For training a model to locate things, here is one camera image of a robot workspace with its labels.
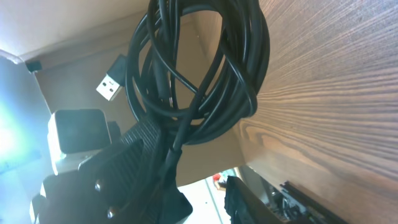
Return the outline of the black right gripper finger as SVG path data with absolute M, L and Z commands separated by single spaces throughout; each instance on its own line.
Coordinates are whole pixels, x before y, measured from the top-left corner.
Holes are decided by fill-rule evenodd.
M 224 208 L 232 224 L 284 224 L 239 177 L 227 178 Z

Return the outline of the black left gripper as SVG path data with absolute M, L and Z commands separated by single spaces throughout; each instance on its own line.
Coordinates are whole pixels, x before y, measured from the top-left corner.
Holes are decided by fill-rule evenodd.
M 161 188 L 163 144 L 159 124 L 140 120 L 78 171 L 46 177 L 32 223 L 183 223 L 193 208 L 175 185 Z

